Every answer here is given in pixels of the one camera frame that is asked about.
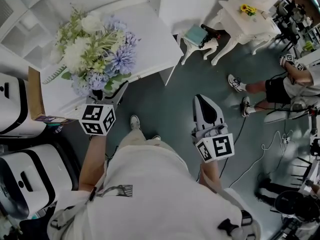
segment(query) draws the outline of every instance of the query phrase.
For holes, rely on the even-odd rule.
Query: flower bouquet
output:
[[[249,16],[253,16],[256,14],[257,8],[251,7],[247,4],[243,4],[240,6],[240,12],[246,13]]]
[[[114,16],[102,20],[96,11],[73,8],[70,21],[59,27],[51,62],[63,66],[42,84],[59,75],[72,80],[72,88],[86,97],[93,90],[111,91],[114,81],[128,78],[136,64],[139,40],[127,25]]]

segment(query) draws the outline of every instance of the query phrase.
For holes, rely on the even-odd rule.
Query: cardboard box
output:
[[[28,71],[28,103],[32,120],[56,124],[68,124],[75,121],[75,119],[46,114],[40,72],[32,67],[29,67]]]

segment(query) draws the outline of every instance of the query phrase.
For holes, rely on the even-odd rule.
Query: white t-shirt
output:
[[[320,94],[320,65],[308,69],[313,80],[312,86],[302,86],[298,83],[292,84],[288,77],[283,79],[286,93],[292,99],[296,96],[315,96]]]
[[[70,192],[59,197],[56,211],[88,197],[85,191]],[[239,226],[240,209],[198,184],[176,153],[126,146],[110,162],[103,189],[75,216],[63,239],[226,240],[218,229],[225,219]]]

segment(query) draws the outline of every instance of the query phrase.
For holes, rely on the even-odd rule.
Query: white side table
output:
[[[253,48],[251,53],[255,55],[258,49],[266,47],[273,38],[281,34],[280,29],[273,20],[269,17],[264,18],[259,11],[248,20],[244,19],[239,12],[239,8],[243,4],[240,0],[219,1],[219,4],[222,9],[208,26],[214,29],[217,23],[221,23],[223,29],[230,35],[230,40],[211,61],[213,66],[238,43],[244,45],[254,41],[257,46]]]
[[[210,54],[213,54],[217,50],[217,47],[218,47],[217,39],[212,38],[210,41],[206,42],[202,48],[199,48],[198,46],[196,46],[193,43],[189,42],[188,40],[184,39],[185,34],[186,34],[186,32],[180,33],[180,34],[178,34],[178,36],[176,38],[176,42],[178,43],[179,46],[181,43],[181,39],[183,39],[183,41],[186,45],[186,52],[185,52],[184,58],[181,62],[182,65],[185,64],[186,60],[189,58],[189,56],[194,51],[197,51],[197,50],[203,51],[203,50],[211,49],[203,56],[203,59],[206,60]]]

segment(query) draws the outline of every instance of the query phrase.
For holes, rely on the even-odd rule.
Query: gray floor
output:
[[[228,41],[223,37],[220,49]],[[243,118],[239,106],[244,93],[234,92],[226,81],[228,74],[240,77],[245,83],[266,80],[283,72],[278,64],[280,48],[272,47],[251,55],[248,45],[238,44],[235,49],[220,59],[216,66],[211,66],[210,60],[202,60],[200,51],[194,52],[184,66],[178,65],[164,87],[159,74],[154,74],[129,85],[124,94],[124,100],[116,111],[117,120],[108,134],[107,152],[113,154],[121,139],[130,131],[129,118],[131,114],[139,116],[142,131],[147,138],[159,134],[186,161],[190,173],[196,178],[199,172],[200,157],[192,144],[190,133],[195,127],[193,122],[192,99],[196,94],[203,94],[215,101],[223,110],[229,132],[234,138],[238,135]],[[251,96],[253,102],[264,98],[264,94]],[[261,157],[261,144],[266,147],[272,141],[274,133],[279,130],[284,133],[284,122],[264,124],[266,113],[251,115],[245,122],[243,131],[235,145],[235,156],[231,157],[222,175],[222,184],[227,188],[250,165]],[[308,128],[308,118],[286,122],[286,131],[294,130],[295,143],[290,143],[277,171],[272,178],[278,181],[290,173],[290,163],[297,157],[298,151],[303,153],[304,139]],[[79,161],[82,163],[88,147],[89,139],[77,122],[66,126],[62,133],[71,142]],[[270,212],[270,207],[258,202],[254,197],[257,177],[261,172],[273,171],[281,158],[279,137],[265,157],[252,170],[236,183],[235,189],[250,205],[263,227],[263,238],[268,239],[281,225],[279,214]],[[219,162],[222,169],[225,161]]]

